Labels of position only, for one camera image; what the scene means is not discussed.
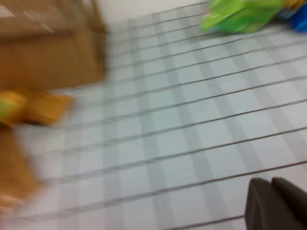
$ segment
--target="brown cardboard box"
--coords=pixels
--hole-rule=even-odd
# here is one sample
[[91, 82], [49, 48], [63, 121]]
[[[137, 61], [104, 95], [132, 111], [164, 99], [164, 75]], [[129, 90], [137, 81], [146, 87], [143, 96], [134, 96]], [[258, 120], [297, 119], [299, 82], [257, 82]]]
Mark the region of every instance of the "brown cardboard box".
[[0, 216], [12, 213], [40, 187], [13, 131], [0, 127]]
[[71, 29], [62, 0], [0, 0], [0, 37], [49, 34]]
[[0, 41], [0, 89], [50, 90], [105, 77], [102, 61], [105, 34], [89, 29], [99, 27], [91, 18], [96, 18], [101, 28], [104, 24], [97, 19], [99, 15], [93, 17], [94, 13], [80, 4], [71, 4], [70, 11], [74, 21], [71, 33]]

